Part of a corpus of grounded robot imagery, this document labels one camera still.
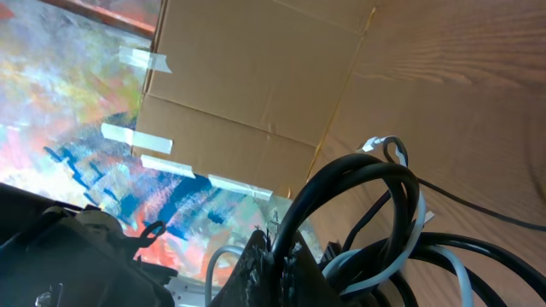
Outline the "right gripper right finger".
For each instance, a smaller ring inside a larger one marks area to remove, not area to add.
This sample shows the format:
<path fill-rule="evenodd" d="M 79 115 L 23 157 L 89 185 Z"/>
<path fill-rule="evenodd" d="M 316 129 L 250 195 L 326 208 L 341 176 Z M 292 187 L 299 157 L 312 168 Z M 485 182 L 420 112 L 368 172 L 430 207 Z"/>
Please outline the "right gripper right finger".
<path fill-rule="evenodd" d="M 326 282 L 305 241 L 294 241 L 284 258 L 282 305 L 289 307 L 339 307 L 340 296 Z"/>

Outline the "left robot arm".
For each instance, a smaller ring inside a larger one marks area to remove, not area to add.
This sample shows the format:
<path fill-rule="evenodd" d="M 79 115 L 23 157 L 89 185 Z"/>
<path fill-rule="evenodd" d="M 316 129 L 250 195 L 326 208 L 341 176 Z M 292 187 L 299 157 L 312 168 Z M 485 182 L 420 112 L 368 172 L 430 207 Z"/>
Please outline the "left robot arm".
<path fill-rule="evenodd" d="M 1 186 L 3 306 L 201 306 L 203 289 L 142 250 L 158 221 L 134 235 L 101 209 Z"/>

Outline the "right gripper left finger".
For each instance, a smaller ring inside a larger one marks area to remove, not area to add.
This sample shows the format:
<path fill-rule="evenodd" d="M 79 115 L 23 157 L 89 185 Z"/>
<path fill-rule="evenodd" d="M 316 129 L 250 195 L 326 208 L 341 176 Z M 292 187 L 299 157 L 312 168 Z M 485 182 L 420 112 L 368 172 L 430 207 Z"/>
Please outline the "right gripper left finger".
<path fill-rule="evenodd" d="M 211 307 L 268 307 L 276 305 L 273 260 L 267 234 L 255 230 L 229 279 L 212 299 Z"/>

